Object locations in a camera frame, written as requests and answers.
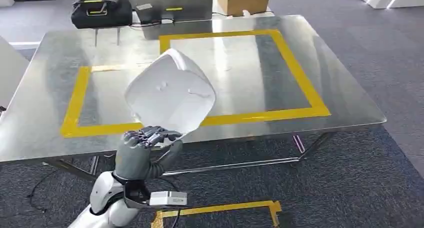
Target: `table leg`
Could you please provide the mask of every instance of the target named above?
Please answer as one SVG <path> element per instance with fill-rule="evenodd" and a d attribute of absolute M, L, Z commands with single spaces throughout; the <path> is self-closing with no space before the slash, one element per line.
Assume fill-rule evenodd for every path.
<path fill-rule="evenodd" d="M 47 160 L 46 163 L 48 163 L 49 165 L 54 166 L 56 168 L 62 169 L 66 172 L 69 172 L 71 174 L 74 174 L 74 175 L 76 175 L 80 178 L 91 181 L 91 182 L 94 182 L 97 179 L 96 176 L 90 174 L 89 172 L 87 172 L 83 169 L 80 169 L 78 167 L 75 167 L 72 164 L 69 164 L 68 162 L 63 161 L 61 159 L 60 160 Z"/>
<path fill-rule="evenodd" d="M 99 157 L 94 156 L 91 162 L 90 174 L 96 175 L 97 165 L 99 164 Z"/>
<path fill-rule="evenodd" d="M 281 163 L 292 163 L 293 164 L 293 163 L 297 163 L 299 161 L 304 160 L 307 156 L 311 155 L 314 151 L 316 151 L 319 147 L 321 147 L 326 141 L 331 139 L 334 135 L 335 135 L 335 132 L 328 132 L 328 133 L 322 134 L 310 146 L 310 148 L 308 148 L 307 150 L 305 150 L 301 154 L 300 157 L 270 159 L 270 160 L 261 160 L 261 161 L 253 161 L 253 162 L 216 165 L 216 166 L 193 168 L 193 169 L 182 169 L 182 170 L 175 170 L 175 171 L 167 171 L 163 174 L 163 176 L 173 176 L 173 175 L 179 175 L 179 174 L 198 173 L 198 172 L 206 172 L 206 171 L 225 170 L 225 169 L 236 169 L 236 168 L 244 168 L 244 167 L 270 165 L 270 164 L 281 164 Z"/>
<path fill-rule="evenodd" d="M 330 140 L 336 132 L 328 132 L 320 135 L 318 139 L 316 139 L 312 145 L 305 150 L 305 152 L 299 157 L 299 161 L 302 161 L 306 159 L 307 156 L 311 155 L 313 152 L 315 152 L 318 148 L 320 148 L 325 142 Z"/>

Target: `metal table frame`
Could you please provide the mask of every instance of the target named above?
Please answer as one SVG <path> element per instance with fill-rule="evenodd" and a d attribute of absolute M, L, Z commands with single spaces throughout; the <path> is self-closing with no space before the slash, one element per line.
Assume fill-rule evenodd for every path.
<path fill-rule="evenodd" d="M 315 151 L 317 151 L 320 147 L 322 147 L 328 140 L 330 140 L 336 133 L 337 132 L 327 132 L 327 133 L 321 134 L 315 140 L 315 142 L 313 142 L 312 145 L 307 149 L 304 148 L 299 136 L 297 135 L 293 136 L 296 146 L 300 151 L 300 156 L 298 157 L 278 158 L 278 159 L 269 159 L 269 160 L 253 161 L 253 162 L 242 162 L 242 163 L 199 167 L 199 168 L 192 168 L 192 169 L 173 170 L 173 171 L 165 172 L 163 176 L 174 176 L 174 175 L 188 174 L 188 173 L 199 173 L 199 172 L 207 172 L 207 171 L 255 167 L 255 166 L 263 166 L 263 165 L 270 165 L 270 164 L 297 163 L 297 162 L 304 161 L 309 156 L 311 156 Z M 46 161 L 46 163 L 56 168 L 59 168 L 61 170 L 64 170 L 66 172 L 69 172 L 71 174 L 74 174 L 82 179 L 94 182 L 97 179 L 96 169 L 97 169 L 98 161 L 99 161 L 99 157 L 94 156 L 92 159 L 90 171 L 85 171 L 62 159 L 48 160 Z"/>

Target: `black cable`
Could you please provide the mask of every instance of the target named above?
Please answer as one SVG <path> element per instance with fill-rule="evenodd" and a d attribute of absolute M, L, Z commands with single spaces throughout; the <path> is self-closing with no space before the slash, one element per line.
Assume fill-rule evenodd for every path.
<path fill-rule="evenodd" d="M 255 15 L 255 14 L 264 14 L 264 13 L 274 13 L 273 11 L 264 11 L 264 12 L 257 12 L 257 13 L 253 13 L 253 14 L 250 14 L 250 15 Z M 230 16 L 233 16 L 233 17 L 244 17 L 244 15 L 241 15 L 241 16 L 234 16 L 234 15 L 225 15 L 225 14 L 222 14 L 222 13 L 217 13 L 217 12 L 212 12 L 212 14 L 219 14 L 219 15 L 222 15 L 222 16 L 225 16 L 225 17 L 230 17 Z"/>
<path fill-rule="evenodd" d="M 36 204 L 33 203 L 33 197 L 34 197 L 34 193 L 36 192 L 37 187 L 43 182 L 45 181 L 45 179 L 47 179 L 49 176 L 51 176 L 52 174 L 58 172 L 59 170 L 55 170 L 50 172 L 48 175 L 44 176 L 35 186 L 34 188 L 32 188 L 31 194 L 27 195 L 26 197 L 29 198 L 29 204 L 31 205 L 31 207 L 38 209 L 39 211 L 45 213 L 47 211 L 46 208 L 38 206 Z"/>
<path fill-rule="evenodd" d="M 174 185 L 174 183 L 172 183 L 170 180 L 167 180 L 167 179 L 161 178 L 161 177 L 158 177 L 158 179 L 166 181 L 168 184 L 172 185 L 172 187 L 174 188 L 175 191 L 179 191 L 178 187 L 176 185 Z M 173 224 L 172 224 L 171 228 L 175 228 L 177 226 L 177 223 L 180 219 L 180 213 L 181 213 L 181 209 L 178 209 L 178 213 L 176 214 L 176 217 L 173 220 Z"/>
<path fill-rule="evenodd" d="M 133 28 L 151 27 L 151 26 L 161 25 L 162 20 L 171 20 L 172 24 L 175 23 L 174 19 L 161 19 L 161 20 L 152 20 L 150 23 L 132 23 L 129 26 Z"/>

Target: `metal table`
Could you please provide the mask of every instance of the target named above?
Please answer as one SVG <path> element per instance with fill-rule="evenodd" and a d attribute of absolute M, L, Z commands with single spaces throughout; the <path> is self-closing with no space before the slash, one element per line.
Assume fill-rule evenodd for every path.
<path fill-rule="evenodd" d="M 123 93 L 168 47 L 197 62 L 217 92 L 209 117 L 185 143 L 294 135 L 301 155 L 165 175 L 297 162 L 337 131 L 386 121 L 301 16 L 50 32 L 0 117 L 0 162 L 42 160 L 94 180 L 62 159 L 109 154 L 120 133 L 140 127 Z M 302 133 L 322 135 L 305 149 L 296 136 Z"/>

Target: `robot finger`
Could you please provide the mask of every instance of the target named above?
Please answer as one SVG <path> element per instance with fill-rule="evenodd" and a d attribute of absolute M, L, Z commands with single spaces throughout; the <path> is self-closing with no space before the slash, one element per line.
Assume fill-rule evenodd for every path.
<path fill-rule="evenodd" d="M 168 138 L 170 141 L 174 141 L 178 137 L 181 137 L 182 136 L 182 134 L 180 134 L 179 132 L 176 132 L 176 131 L 167 131 L 167 130 L 166 131 L 162 131 L 162 132 L 158 132 L 158 134 L 160 134 L 164 138 Z"/>
<path fill-rule="evenodd" d="M 137 131 L 135 130 L 127 131 L 123 134 L 122 139 L 124 140 L 124 142 L 127 142 L 129 139 L 131 139 L 131 137 L 135 136 L 136 134 L 137 134 Z"/>
<path fill-rule="evenodd" d="M 150 136 L 152 136 L 153 134 L 157 133 L 157 132 L 161 132 L 161 131 L 166 131 L 166 129 L 160 127 L 160 126 L 155 126 L 155 127 L 146 127 L 141 129 L 141 132 L 147 137 L 149 138 Z"/>

